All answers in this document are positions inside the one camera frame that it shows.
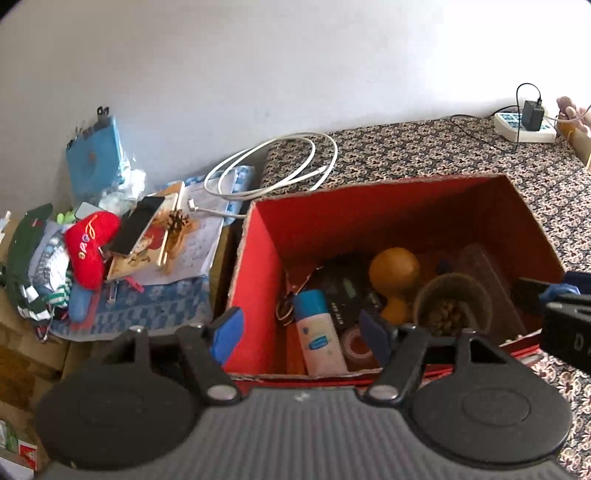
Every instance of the yellow ball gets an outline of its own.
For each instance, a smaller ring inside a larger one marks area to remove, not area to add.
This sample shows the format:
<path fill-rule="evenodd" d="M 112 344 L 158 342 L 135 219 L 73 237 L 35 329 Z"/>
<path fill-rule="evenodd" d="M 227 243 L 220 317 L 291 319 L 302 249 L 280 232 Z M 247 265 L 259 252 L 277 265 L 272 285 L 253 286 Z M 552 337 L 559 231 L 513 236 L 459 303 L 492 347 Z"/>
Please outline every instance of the yellow ball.
<path fill-rule="evenodd" d="M 388 299 L 388 304 L 382 310 L 382 317 L 392 325 L 401 325 L 410 321 L 410 308 L 402 297 L 396 295 Z"/>
<path fill-rule="evenodd" d="M 369 266 L 369 280 L 385 297 L 410 290 L 420 272 L 417 257 L 405 248 L 388 248 L 378 253 Z"/>

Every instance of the blue label on bottle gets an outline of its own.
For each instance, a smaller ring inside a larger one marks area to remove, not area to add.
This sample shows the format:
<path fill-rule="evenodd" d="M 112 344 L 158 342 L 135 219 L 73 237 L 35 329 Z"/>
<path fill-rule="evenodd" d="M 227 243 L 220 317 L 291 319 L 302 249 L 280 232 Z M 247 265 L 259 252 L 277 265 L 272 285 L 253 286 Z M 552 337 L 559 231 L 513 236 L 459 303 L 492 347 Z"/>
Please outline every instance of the blue label on bottle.
<path fill-rule="evenodd" d="M 323 335 L 322 337 L 315 338 L 310 343 L 308 343 L 308 348 L 310 350 L 318 350 L 319 348 L 322 348 L 328 344 L 328 338 L 326 337 L 326 335 Z"/>

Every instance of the tape roll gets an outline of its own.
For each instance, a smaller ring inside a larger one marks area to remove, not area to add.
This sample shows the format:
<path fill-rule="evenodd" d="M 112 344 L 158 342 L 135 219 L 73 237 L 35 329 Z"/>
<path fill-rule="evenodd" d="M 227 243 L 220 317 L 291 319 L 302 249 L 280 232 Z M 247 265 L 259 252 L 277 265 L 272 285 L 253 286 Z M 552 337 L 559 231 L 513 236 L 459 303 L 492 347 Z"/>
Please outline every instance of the tape roll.
<path fill-rule="evenodd" d="M 360 340 L 359 343 L 365 347 L 366 351 L 356 352 L 353 349 L 353 343 L 355 340 Z M 358 326 L 351 327 L 347 330 L 341 337 L 340 344 L 345 358 L 355 365 L 367 365 L 371 363 L 374 358 L 371 350 L 365 345 L 365 341 L 363 341 L 363 337 L 361 337 L 361 331 Z"/>

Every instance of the power strip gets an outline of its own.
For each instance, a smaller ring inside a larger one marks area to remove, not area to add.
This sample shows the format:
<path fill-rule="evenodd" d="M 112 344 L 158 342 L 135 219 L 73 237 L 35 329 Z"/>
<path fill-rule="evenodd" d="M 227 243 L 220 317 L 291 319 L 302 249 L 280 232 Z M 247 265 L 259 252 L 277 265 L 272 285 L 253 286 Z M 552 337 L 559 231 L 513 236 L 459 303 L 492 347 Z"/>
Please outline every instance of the power strip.
<path fill-rule="evenodd" d="M 495 132 L 502 135 L 510 142 L 517 142 L 517 127 L 521 119 L 517 113 L 496 113 L 493 119 Z M 548 120 L 543 120 L 540 130 L 530 132 L 523 124 L 519 129 L 519 143 L 554 143 L 556 130 Z"/>

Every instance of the cap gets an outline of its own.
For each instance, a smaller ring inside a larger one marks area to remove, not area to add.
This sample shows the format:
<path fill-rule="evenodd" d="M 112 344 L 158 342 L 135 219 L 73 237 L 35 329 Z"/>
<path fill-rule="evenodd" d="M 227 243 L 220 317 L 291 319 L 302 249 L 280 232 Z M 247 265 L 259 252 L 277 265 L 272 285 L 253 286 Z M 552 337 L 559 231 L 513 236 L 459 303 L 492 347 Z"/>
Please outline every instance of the cap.
<path fill-rule="evenodd" d="M 320 313 L 328 313 L 324 294 L 320 290 L 306 290 L 293 298 L 296 322 Z"/>

